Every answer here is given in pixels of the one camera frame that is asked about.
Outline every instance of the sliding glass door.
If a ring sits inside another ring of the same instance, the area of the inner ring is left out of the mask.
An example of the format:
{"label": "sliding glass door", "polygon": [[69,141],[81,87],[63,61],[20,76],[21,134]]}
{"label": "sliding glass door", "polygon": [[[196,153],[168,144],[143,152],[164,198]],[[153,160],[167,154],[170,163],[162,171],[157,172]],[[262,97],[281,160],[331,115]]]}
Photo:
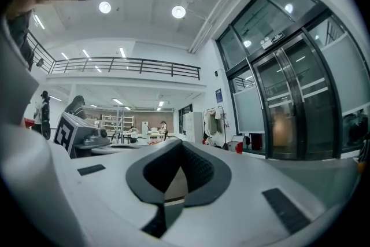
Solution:
{"label": "sliding glass door", "polygon": [[301,34],[253,65],[267,116],[268,157],[332,158],[336,103],[321,58]]}

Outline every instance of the ceiling light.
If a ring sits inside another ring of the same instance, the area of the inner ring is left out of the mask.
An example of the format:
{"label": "ceiling light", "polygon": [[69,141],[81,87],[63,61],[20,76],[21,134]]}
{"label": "ceiling light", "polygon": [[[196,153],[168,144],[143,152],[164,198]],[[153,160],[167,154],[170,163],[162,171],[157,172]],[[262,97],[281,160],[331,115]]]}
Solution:
{"label": "ceiling light", "polygon": [[39,19],[39,17],[38,17],[38,15],[37,15],[37,14],[35,15],[35,18],[36,18],[37,22],[40,24],[41,28],[45,30],[45,27],[44,27],[44,25],[41,23],[41,21],[40,21],[40,19]]}
{"label": "ceiling light", "polygon": [[53,99],[55,99],[55,100],[57,100],[57,101],[62,101],[62,100],[60,100],[60,99],[58,99],[58,98],[56,98],[56,97],[53,97],[53,96],[49,96],[50,98],[53,98]]}
{"label": "ceiling light", "polygon": [[250,40],[246,40],[243,43],[244,43],[245,47],[249,47],[252,44],[252,42]]}
{"label": "ceiling light", "polygon": [[291,13],[293,11],[293,5],[288,3],[286,6],[285,6],[285,10],[289,13]]}
{"label": "ceiling light", "polygon": [[83,53],[85,54],[85,56],[87,57],[87,58],[90,58],[90,56],[88,55],[88,53],[85,51],[85,50],[82,50],[83,51]]}
{"label": "ceiling light", "polygon": [[123,51],[123,47],[120,47],[120,52],[121,52],[122,58],[126,58],[125,52]]}
{"label": "ceiling light", "polygon": [[118,103],[119,105],[123,105],[123,103],[121,101],[119,101],[118,99],[112,99],[114,102]]}
{"label": "ceiling light", "polygon": [[110,4],[109,2],[103,1],[99,4],[99,9],[102,13],[109,13],[110,12]]}
{"label": "ceiling light", "polygon": [[177,18],[177,19],[181,19],[185,16],[186,14],[186,10],[184,7],[180,6],[180,5],[177,5],[175,6],[173,9],[172,9],[172,15]]}
{"label": "ceiling light", "polygon": [[296,60],[296,62],[303,60],[305,57],[306,56],[303,56],[302,58],[299,58],[298,60]]}

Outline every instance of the metal railing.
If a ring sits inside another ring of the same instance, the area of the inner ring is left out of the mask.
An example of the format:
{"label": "metal railing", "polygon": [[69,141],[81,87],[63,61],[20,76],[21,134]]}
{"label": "metal railing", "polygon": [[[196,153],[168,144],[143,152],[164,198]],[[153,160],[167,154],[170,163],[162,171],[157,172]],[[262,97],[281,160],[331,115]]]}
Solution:
{"label": "metal railing", "polygon": [[37,64],[42,59],[43,64],[41,63],[40,68],[47,73],[135,71],[201,79],[199,74],[200,67],[158,60],[91,57],[56,61],[30,31],[28,31],[27,39],[34,51],[34,63]]}
{"label": "metal railing", "polygon": [[34,63],[37,64],[40,60],[43,60],[40,66],[45,72],[50,73],[52,67],[55,64],[55,59],[43,48],[43,46],[38,42],[34,35],[28,31],[27,40],[30,47],[34,51]]}
{"label": "metal railing", "polygon": [[56,61],[50,73],[134,71],[187,76],[200,80],[200,67],[173,62],[120,57],[74,58]]}

